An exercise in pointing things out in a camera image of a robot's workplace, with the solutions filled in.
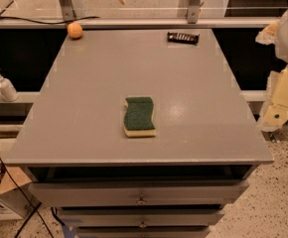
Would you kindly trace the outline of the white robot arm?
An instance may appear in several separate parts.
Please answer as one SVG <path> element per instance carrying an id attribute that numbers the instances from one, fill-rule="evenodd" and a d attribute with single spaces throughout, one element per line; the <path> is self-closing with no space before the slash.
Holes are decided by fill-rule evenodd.
<path id="1" fill-rule="evenodd" d="M 280 72 L 270 72 L 266 100 L 259 113 L 258 124 L 261 130 L 273 132 L 288 121 L 288 9 L 278 21 L 260 31 L 255 42 L 263 45 L 273 44 L 276 57 L 287 63 Z"/>

